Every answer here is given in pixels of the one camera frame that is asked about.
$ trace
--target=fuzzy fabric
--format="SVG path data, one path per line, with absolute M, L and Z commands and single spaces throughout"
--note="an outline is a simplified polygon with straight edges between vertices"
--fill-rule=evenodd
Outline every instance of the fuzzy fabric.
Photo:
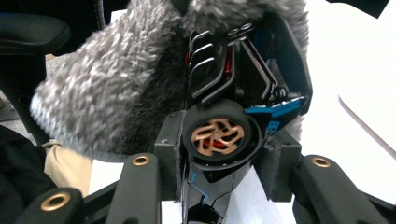
M 192 30 L 228 32 L 275 11 L 304 51 L 304 0 L 191 0 L 185 16 L 169 0 L 134 0 L 36 90 L 31 112 L 65 146 L 90 158 L 123 161 L 150 151 L 163 119 L 182 108 Z

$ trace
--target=stuffed animal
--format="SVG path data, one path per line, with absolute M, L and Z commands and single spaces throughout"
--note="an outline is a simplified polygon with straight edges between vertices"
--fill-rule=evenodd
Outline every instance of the stuffed animal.
M 94 33 L 39 85 L 31 104 L 35 120 L 84 156 L 123 161 L 151 151 L 166 115 L 183 108 L 191 31 L 227 33 L 274 11 L 306 52 L 304 0 L 183 3 L 186 8 L 176 0 L 131 1 L 124 15 Z

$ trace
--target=fluffy gray blanket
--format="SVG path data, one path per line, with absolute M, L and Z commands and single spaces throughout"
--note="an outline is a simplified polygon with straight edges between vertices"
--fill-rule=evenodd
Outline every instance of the fluffy gray blanket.
M 163 119 L 182 108 L 192 30 L 228 32 L 265 12 L 286 18 L 303 50 L 304 0 L 191 0 L 181 16 L 170 0 L 134 0 L 36 89 L 31 112 L 67 147 L 102 161 L 150 151 Z

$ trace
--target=gray floor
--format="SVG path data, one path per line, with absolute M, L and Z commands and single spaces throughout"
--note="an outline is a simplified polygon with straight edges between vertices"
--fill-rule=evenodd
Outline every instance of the gray floor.
M 53 59 L 50 59 L 47 61 L 46 66 L 47 66 L 47 76 L 53 76 L 53 74 L 55 73 L 56 69 L 64 62 L 64 60 L 69 57 L 69 55 L 64 55 L 61 57 L 56 57 Z M 4 102 L 7 102 L 7 98 L 6 96 L 0 92 L 0 98 L 1 100 L 3 100 Z M 21 135 L 27 137 L 29 140 L 31 140 L 34 144 L 35 144 L 35 139 L 33 138 L 33 136 L 31 134 L 29 134 L 25 127 L 23 126 L 22 122 L 20 119 L 16 119 L 16 120 L 11 120 L 11 121 L 3 121 L 0 122 L 0 125 L 3 125 L 17 133 L 20 133 Z

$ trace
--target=tan fabric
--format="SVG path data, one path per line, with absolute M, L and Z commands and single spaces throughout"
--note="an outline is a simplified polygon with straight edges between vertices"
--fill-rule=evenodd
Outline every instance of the tan fabric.
M 44 172 L 60 188 L 79 189 L 82 196 L 88 195 L 91 180 L 92 160 L 51 140 L 43 147 L 49 148 Z

